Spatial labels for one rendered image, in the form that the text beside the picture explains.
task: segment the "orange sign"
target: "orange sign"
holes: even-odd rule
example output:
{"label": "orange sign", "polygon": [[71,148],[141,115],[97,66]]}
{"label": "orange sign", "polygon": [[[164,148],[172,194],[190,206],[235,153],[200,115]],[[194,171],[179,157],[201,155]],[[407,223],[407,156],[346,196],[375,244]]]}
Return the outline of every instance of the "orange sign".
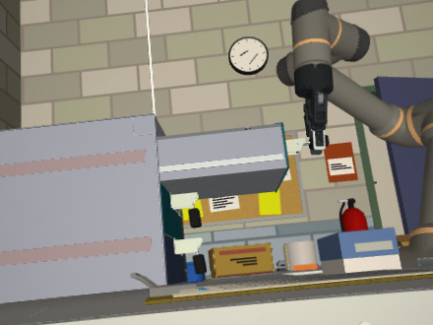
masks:
{"label": "orange sign", "polygon": [[330,183],[358,179],[351,142],[329,145],[325,149],[325,162]]}

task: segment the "wall clock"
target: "wall clock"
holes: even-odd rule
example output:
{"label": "wall clock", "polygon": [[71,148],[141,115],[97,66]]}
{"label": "wall clock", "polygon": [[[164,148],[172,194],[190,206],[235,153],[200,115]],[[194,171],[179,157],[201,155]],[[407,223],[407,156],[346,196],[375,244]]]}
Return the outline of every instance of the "wall clock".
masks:
{"label": "wall clock", "polygon": [[267,47],[255,37],[239,38],[228,51],[230,66],[242,75],[254,75],[262,71],[268,58]]}

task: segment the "blue box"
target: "blue box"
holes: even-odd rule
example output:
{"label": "blue box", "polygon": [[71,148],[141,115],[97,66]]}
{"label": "blue box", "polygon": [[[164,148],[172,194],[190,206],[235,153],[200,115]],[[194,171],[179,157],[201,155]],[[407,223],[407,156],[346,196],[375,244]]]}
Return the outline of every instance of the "blue box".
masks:
{"label": "blue box", "polygon": [[399,254],[393,227],[338,232],[317,240],[322,261]]}

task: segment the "fire extinguisher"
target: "fire extinguisher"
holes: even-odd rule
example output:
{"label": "fire extinguisher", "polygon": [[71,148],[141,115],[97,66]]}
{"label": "fire extinguisher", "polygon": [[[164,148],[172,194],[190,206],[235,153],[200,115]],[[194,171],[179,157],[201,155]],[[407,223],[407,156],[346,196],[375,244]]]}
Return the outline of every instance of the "fire extinguisher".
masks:
{"label": "fire extinguisher", "polygon": [[[340,225],[341,231],[361,231],[368,229],[367,218],[362,211],[353,207],[355,199],[339,200],[342,202],[340,209]],[[345,212],[342,212],[345,203],[348,203],[348,208]]]}

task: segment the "yellow paper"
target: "yellow paper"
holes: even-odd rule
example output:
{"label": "yellow paper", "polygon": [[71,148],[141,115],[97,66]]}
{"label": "yellow paper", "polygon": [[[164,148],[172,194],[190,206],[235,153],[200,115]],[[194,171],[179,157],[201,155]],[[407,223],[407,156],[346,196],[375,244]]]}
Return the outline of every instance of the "yellow paper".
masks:
{"label": "yellow paper", "polygon": [[259,194],[259,208],[261,216],[276,216],[281,214],[281,199],[279,190]]}
{"label": "yellow paper", "polygon": [[[203,217],[203,208],[202,208],[202,200],[197,200],[197,202],[194,205],[195,208],[197,208],[200,211],[200,217]],[[188,211],[191,210],[190,208],[185,208],[182,210],[183,214],[183,220],[189,221],[189,213]]]}

